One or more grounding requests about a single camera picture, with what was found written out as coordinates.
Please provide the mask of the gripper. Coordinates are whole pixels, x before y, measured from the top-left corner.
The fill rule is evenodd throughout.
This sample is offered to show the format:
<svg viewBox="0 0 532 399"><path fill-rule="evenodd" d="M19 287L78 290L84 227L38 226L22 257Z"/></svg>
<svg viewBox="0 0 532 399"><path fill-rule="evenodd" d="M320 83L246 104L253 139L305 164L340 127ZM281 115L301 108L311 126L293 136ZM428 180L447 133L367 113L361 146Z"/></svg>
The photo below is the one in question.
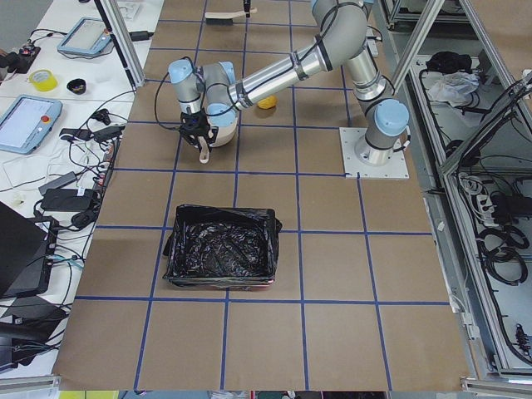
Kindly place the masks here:
<svg viewBox="0 0 532 399"><path fill-rule="evenodd" d="M209 144L209 132L210 124L204 110L180 114L179 133L189 145L200 145L200 138Z"/></svg>

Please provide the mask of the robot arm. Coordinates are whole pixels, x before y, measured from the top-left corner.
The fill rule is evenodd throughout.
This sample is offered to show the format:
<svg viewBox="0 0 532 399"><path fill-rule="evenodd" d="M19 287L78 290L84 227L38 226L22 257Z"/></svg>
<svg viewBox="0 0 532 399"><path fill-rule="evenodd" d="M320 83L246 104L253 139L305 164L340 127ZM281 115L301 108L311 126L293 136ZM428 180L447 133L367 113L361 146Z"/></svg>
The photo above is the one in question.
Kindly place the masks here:
<svg viewBox="0 0 532 399"><path fill-rule="evenodd" d="M406 130L409 111L394 99L367 45L368 1L313 1L319 33L313 43L284 59L237 79L231 62L196 66L188 57L172 62L168 75L180 104L180 136L206 164L216 146L231 140L240 111L320 72L346 69L367 120L355 144L356 157L370 166L385 165Z"/></svg>

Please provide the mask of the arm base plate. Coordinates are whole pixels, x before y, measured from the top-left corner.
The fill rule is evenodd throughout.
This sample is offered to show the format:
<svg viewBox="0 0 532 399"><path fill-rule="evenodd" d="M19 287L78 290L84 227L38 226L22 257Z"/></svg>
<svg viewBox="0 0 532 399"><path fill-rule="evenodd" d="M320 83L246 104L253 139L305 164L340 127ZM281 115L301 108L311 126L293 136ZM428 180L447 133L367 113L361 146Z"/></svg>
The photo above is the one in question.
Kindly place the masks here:
<svg viewBox="0 0 532 399"><path fill-rule="evenodd" d="M348 179L407 180L409 173L401 139L389 150L376 150L366 142L365 127L340 127L342 161Z"/></svg>

